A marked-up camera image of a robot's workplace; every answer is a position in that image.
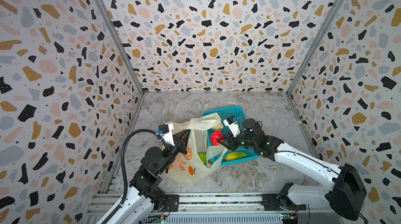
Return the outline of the green apple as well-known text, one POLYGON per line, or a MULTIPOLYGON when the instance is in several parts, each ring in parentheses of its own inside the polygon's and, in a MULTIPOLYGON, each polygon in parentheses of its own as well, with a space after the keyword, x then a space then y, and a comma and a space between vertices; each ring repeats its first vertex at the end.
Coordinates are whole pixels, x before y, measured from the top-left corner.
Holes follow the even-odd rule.
POLYGON ((206 154, 205 153, 198 153, 198 156, 204 166, 207 166, 206 154))

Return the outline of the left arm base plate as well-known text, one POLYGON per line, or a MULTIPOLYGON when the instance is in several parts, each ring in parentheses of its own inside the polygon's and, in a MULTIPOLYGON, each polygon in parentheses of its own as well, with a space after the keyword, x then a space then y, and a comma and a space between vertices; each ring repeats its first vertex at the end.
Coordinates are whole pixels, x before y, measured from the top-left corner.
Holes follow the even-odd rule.
POLYGON ((180 196, 178 194, 167 194, 153 203, 152 211, 177 212, 179 209, 180 196))

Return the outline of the beige garlic bulb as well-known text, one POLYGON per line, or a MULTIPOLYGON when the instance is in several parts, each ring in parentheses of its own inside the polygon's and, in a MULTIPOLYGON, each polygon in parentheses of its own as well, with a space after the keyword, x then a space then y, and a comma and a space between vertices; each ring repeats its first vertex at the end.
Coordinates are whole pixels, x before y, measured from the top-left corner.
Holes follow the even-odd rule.
POLYGON ((221 131, 221 130, 223 130, 223 128, 224 128, 224 125, 222 123, 219 123, 218 125, 214 126, 212 128, 212 130, 213 131, 221 131))

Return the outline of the green yellow mango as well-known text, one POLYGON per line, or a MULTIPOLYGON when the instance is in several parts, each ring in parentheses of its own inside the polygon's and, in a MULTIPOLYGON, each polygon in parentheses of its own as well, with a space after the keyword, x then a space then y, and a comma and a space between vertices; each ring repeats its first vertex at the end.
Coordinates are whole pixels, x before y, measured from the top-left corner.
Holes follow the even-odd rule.
POLYGON ((227 154, 225 157, 225 161, 235 161, 235 160, 246 158, 247 156, 248 156, 248 153, 245 151, 236 151, 236 152, 227 154))

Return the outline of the red pepper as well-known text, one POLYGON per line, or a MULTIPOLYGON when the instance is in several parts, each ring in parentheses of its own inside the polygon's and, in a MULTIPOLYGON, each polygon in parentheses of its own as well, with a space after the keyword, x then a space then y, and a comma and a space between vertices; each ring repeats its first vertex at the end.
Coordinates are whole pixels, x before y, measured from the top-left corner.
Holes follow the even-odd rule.
POLYGON ((223 137, 223 135, 222 135, 221 131, 215 131, 211 135, 211 144, 213 146, 219 146, 220 142, 218 140, 221 139, 222 137, 223 137))

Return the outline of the yellow plastic bag orange prints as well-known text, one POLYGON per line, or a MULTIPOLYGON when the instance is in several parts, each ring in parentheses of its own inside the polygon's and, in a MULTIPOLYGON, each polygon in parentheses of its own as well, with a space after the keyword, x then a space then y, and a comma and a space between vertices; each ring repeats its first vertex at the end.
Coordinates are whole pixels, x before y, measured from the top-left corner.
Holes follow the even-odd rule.
POLYGON ((194 183, 215 172, 222 162, 223 155, 228 151, 223 145, 207 146, 208 130, 221 123, 217 113, 192 118, 188 122, 173 123, 173 134, 183 130, 190 130, 191 134, 187 145, 187 155, 178 154, 175 161, 169 166, 167 178, 177 183, 194 183), (205 153, 207 166, 201 162, 198 153, 205 153))

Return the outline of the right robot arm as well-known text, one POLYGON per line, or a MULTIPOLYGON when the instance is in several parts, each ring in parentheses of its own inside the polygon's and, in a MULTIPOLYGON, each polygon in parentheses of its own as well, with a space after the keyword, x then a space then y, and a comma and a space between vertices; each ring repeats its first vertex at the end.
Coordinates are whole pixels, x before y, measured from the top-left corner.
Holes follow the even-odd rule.
POLYGON ((331 164, 299 151, 282 139, 266 135, 258 121, 250 118, 238 124, 231 116, 223 121, 230 133, 218 142, 230 151, 252 149, 271 161, 290 166, 319 183, 318 186, 286 184, 278 197, 283 204, 330 207, 347 220, 362 218, 367 191, 357 169, 346 163, 331 164))

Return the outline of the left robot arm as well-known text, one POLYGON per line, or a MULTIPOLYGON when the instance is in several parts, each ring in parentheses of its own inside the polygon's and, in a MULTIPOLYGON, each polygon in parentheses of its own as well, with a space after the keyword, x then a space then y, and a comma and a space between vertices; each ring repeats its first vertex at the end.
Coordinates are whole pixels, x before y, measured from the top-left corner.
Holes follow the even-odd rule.
POLYGON ((190 130, 183 130, 173 134, 172 143, 167 142, 167 132, 160 129, 141 129, 130 133, 121 148, 121 174, 123 176, 123 194, 98 221, 99 224, 142 224, 153 210, 165 207, 165 192, 159 187, 160 177, 168 173, 178 154, 187 154, 187 145, 191 135, 190 130), (125 152, 129 141, 139 133, 150 133, 156 136, 164 145, 151 147, 141 160, 141 166, 129 181, 125 167, 125 152))

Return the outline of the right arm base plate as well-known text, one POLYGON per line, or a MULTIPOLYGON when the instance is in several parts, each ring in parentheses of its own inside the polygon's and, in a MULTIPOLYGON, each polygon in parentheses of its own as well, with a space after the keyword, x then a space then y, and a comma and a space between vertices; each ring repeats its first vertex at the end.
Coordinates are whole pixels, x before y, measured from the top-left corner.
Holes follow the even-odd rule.
POLYGON ((262 205, 265 211, 307 210, 306 205, 295 205, 288 197, 279 196, 278 194, 262 194, 262 205))

